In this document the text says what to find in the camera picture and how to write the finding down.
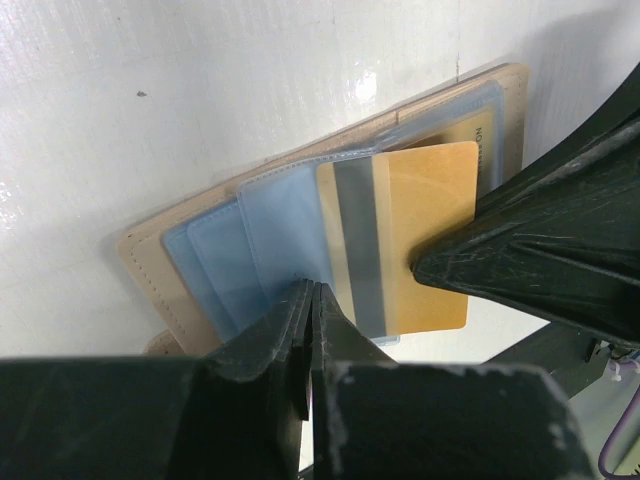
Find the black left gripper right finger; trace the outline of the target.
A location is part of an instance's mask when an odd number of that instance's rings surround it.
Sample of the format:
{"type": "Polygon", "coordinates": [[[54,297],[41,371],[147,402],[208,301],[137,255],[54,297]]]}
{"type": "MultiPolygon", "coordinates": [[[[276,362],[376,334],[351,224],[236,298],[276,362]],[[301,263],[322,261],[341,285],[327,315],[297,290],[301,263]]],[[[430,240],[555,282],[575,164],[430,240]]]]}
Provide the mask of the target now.
{"type": "Polygon", "coordinates": [[[398,363],[343,315],[311,303],[318,479],[590,479],[559,385],[519,364],[398,363]]]}

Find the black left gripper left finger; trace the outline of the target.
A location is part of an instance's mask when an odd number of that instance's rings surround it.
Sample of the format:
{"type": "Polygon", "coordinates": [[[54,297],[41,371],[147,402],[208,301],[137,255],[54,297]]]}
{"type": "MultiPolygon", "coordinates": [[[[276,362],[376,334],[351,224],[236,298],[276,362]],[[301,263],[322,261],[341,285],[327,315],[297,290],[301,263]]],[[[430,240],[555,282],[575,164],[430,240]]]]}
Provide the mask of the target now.
{"type": "Polygon", "coordinates": [[[293,479],[313,285],[206,356],[5,360],[5,479],[293,479]]]}

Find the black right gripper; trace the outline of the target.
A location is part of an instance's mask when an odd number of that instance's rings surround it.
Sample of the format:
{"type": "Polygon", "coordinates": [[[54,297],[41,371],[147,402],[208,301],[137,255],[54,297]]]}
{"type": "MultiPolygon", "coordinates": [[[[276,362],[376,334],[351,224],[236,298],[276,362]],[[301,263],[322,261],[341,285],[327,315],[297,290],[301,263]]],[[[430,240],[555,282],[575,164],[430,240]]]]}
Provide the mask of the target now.
{"type": "Polygon", "coordinates": [[[639,68],[639,4],[485,5],[484,44],[531,70],[527,168],[488,195],[472,223],[421,248],[412,273],[505,305],[484,304],[485,359],[538,365],[570,397],[598,392],[603,355],[585,363],[587,336],[542,319],[639,342],[639,120],[574,152],[556,146],[575,148],[599,132],[601,112],[621,116],[638,102],[627,79],[639,68]]]}

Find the gold card in wallet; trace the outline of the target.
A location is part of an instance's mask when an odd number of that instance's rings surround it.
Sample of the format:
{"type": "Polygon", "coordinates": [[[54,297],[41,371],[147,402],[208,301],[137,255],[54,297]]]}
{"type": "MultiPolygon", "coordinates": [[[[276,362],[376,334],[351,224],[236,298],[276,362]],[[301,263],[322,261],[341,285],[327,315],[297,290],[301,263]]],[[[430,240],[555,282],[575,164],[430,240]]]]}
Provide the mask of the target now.
{"type": "Polygon", "coordinates": [[[477,191],[481,197],[497,187],[502,179],[502,134],[501,109],[484,106],[443,124],[423,144],[473,141],[478,148],[477,191]]]}

